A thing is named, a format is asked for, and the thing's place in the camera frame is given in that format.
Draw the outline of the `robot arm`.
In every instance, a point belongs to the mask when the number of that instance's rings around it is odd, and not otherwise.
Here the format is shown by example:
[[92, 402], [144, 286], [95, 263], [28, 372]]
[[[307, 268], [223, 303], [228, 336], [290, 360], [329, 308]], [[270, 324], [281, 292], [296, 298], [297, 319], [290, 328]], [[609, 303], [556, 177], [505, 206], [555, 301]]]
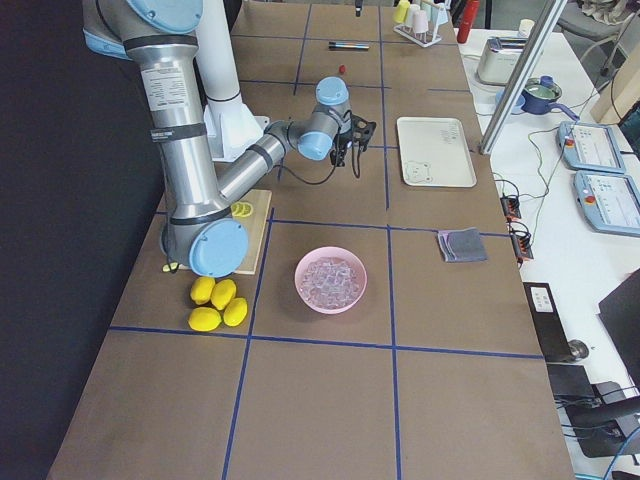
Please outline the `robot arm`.
[[221, 1], [86, 1], [84, 34], [96, 53], [135, 62], [165, 177], [162, 247], [202, 276], [234, 272], [249, 237], [231, 214], [290, 151], [320, 161], [352, 130], [343, 80], [322, 79], [302, 121], [261, 126], [244, 104]]

